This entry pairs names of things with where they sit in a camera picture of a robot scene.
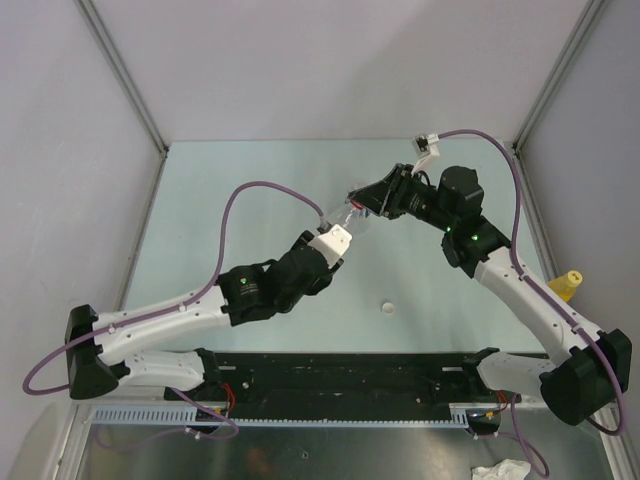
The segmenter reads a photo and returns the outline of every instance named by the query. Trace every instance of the clear plastic object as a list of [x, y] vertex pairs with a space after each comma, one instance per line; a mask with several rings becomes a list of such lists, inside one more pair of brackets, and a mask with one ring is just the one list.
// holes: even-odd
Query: clear plastic object
[[[364, 182], [358, 182], [351, 187], [351, 190], [357, 190], [365, 185]], [[332, 225], [340, 225], [355, 237], [369, 229], [369, 215], [370, 212], [366, 208], [345, 198], [345, 203], [331, 212], [327, 220]]]

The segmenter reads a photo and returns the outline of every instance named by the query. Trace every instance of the yellow bottle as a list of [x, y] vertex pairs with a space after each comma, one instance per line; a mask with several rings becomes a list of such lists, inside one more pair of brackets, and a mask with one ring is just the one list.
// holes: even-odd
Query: yellow bottle
[[576, 293], [578, 285], [582, 283], [582, 274], [577, 270], [570, 270], [566, 275], [551, 280], [549, 287], [562, 300], [568, 302]]

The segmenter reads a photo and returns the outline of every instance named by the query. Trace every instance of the gray floor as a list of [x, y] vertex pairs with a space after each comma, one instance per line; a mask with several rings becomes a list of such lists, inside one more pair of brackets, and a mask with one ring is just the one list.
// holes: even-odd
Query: gray floor
[[[566, 426], [546, 411], [523, 411], [519, 418], [526, 438], [549, 463], [552, 479], [613, 478], [592, 429]], [[508, 418], [501, 430], [512, 431]], [[126, 445], [157, 431], [104, 427], [101, 438]], [[471, 468], [505, 458], [524, 459], [516, 442], [474, 441], [462, 430], [247, 427], [231, 441], [195, 442], [177, 434], [126, 454], [92, 444], [78, 478], [463, 480], [471, 478]]]

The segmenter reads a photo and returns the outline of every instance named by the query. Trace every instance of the cable connector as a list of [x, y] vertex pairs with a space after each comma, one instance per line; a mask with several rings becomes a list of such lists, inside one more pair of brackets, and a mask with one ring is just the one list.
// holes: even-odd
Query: cable connector
[[436, 133], [420, 135], [413, 140], [413, 145], [416, 149], [419, 160], [416, 162], [413, 170], [411, 170], [411, 175], [415, 175], [419, 171], [426, 170], [438, 158], [440, 158], [440, 150], [438, 150], [436, 145], [439, 141], [440, 138]]

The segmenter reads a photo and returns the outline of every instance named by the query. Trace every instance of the white tissue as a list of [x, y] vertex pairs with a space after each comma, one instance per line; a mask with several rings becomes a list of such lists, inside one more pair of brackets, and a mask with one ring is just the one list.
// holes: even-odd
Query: white tissue
[[472, 480], [523, 480], [531, 471], [528, 462], [503, 460], [495, 467], [477, 467], [471, 473]]

